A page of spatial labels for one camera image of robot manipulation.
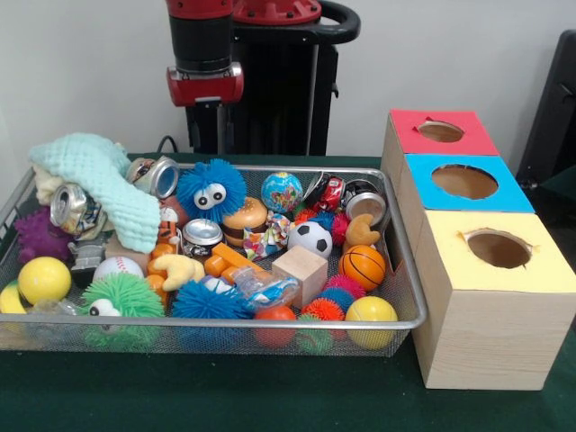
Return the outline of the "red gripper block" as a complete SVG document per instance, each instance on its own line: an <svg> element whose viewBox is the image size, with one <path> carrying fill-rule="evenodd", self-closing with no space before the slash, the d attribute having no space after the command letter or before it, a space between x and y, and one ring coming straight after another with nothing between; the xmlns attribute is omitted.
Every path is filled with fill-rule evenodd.
<svg viewBox="0 0 576 432"><path fill-rule="evenodd" d="M192 74L169 67L166 81L171 100L176 107L220 103L217 108L217 151L226 153L227 108L224 104L237 103L244 90L244 74L239 63L231 63L223 71L210 74ZM190 147L198 152L201 146L195 108L190 108Z"/></svg>

